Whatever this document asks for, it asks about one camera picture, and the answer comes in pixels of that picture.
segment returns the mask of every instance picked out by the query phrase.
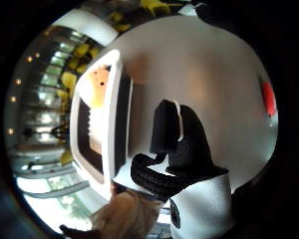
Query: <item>ceiling light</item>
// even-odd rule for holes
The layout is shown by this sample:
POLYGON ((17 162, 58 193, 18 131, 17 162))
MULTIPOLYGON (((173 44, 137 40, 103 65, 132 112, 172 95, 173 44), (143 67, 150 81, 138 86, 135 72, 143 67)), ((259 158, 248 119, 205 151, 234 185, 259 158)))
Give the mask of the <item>ceiling light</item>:
POLYGON ((32 61, 33 61, 33 58, 32 58, 32 57, 28 57, 28 58, 27 58, 27 62, 28 62, 28 63, 31 63, 32 61))
POLYGON ((21 81, 21 79, 16 79, 15 83, 16 83, 16 85, 20 86, 22 81, 21 81))
POLYGON ((11 127, 8 128, 7 133, 10 134, 10 135, 12 135, 14 133, 13 128, 11 128, 11 127))
POLYGON ((16 97, 11 97, 11 98, 10 98, 10 102, 15 103, 16 101, 17 101, 17 98, 16 98, 16 97))

